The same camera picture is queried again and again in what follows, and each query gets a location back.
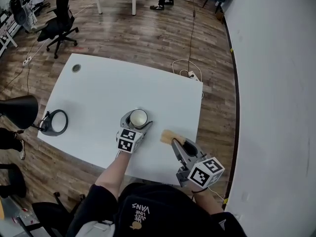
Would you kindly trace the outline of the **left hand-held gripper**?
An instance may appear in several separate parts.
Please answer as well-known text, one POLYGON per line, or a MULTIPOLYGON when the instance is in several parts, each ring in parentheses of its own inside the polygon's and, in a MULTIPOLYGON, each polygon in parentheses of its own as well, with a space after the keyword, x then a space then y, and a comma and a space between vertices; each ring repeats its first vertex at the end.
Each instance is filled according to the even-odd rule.
POLYGON ((148 118, 139 119, 137 129, 133 127, 130 116, 133 111, 126 113, 120 120, 120 128, 116 134, 117 149, 126 153, 134 153, 141 145, 145 134, 152 127, 153 121, 148 118))

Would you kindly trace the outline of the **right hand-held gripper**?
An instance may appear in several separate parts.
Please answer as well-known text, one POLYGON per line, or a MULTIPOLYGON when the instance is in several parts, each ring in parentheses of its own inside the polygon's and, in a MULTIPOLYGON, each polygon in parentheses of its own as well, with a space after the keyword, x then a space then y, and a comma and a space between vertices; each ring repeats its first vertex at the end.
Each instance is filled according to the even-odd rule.
POLYGON ((183 146, 177 139, 173 139, 171 146, 175 156, 182 165, 176 173, 181 187, 185 186, 188 181, 191 181, 202 189, 208 188, 215 184, 225 171, 224 166, 215 157, 196 162, 191 168, 187 168, 187 155, 196 158, 206 156, 201 147, 188 138, 186 138, 183 146))

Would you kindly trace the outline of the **white cup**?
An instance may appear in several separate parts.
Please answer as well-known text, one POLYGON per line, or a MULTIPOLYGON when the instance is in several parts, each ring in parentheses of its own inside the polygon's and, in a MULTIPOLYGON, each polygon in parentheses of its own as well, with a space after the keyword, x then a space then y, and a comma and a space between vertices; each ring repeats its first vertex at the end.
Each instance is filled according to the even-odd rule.
POLYGON ((142 129, 148 121, 148 115, 142 109, 135 109, 131 112, 129 119, 133 127, 136 129, 142 129))

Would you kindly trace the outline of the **yellow sponge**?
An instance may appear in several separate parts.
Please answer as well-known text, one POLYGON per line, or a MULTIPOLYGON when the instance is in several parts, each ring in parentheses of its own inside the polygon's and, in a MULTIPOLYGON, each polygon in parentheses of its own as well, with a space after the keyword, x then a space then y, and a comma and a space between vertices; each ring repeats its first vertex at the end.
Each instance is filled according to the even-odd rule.
POLYGON ((160 141, 171 145, 173 140, 177 140, 181 145, 186 142, 185 137, 182 137, 171 130, 165 129, 161 134, 160 141))

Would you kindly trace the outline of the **person's left forearm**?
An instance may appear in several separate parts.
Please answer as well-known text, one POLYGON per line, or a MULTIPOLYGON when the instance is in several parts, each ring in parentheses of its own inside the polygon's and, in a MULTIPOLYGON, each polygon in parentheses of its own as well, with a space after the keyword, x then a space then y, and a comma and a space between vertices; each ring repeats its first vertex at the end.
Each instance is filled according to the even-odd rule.
POLYGON ((116 199, 131 158, 130 153, 120 152, 115 160, 97 178, 95 185, 107 189, 116 199))

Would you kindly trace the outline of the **person's right forearm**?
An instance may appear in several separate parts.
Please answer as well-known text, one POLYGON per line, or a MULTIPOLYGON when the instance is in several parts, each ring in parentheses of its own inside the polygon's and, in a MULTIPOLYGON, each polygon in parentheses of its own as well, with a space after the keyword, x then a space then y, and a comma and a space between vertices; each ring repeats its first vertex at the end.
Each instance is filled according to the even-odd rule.
MULTIPOLYGON (((203 189, 199 186, 196 186, 195 184, 192 184, 190 190, 200 191, 203 189)), ((203 208, 210 215, 224 212, 220 204, 213 197, 212 192, 209 190, 209 188, 202 193, 193 194, 193 197, 196 201, 196 204, 203 208)))

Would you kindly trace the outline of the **person's black shirt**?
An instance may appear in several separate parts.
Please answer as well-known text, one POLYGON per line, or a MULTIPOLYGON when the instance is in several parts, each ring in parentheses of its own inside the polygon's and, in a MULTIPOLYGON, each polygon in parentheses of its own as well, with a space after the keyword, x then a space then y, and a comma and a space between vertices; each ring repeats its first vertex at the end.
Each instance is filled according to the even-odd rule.
POLYGON ((247 237, 228 212, 210 215, 182 191, 131 184, 119 198, 92 185, 66 237, 247 237))

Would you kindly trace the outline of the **black desk lamp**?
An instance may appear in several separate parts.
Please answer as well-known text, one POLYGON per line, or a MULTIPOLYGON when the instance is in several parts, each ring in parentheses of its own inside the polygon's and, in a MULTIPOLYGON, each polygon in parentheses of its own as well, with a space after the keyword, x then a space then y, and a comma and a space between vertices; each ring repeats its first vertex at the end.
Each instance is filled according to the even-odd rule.
POLYGON ((14 125, 22 130, 33 127, 46 136, 59 136, 67 130, 69 118, 65 111, 61 109, 53 112, 47 111, 44 118, 35 124, 38 112, 39 104, 33 95, 0 100, 0 114, 6 116, 14 125), (62 114, 65 118, 64 127, 59 130, 53 127, 53 121, 58 114, 62 114))

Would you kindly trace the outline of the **white slatted rack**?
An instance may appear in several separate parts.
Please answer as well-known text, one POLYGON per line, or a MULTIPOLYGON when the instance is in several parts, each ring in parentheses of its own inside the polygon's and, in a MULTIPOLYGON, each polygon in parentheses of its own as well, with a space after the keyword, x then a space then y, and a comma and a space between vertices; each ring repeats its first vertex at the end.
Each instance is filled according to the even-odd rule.
POLYGON ((13 14, 7 17, 0 27, 0 57, 7 50, 9 44, 13 44, 14 47, 18 47, 13 37, 20 29, 15 20, 13 14))

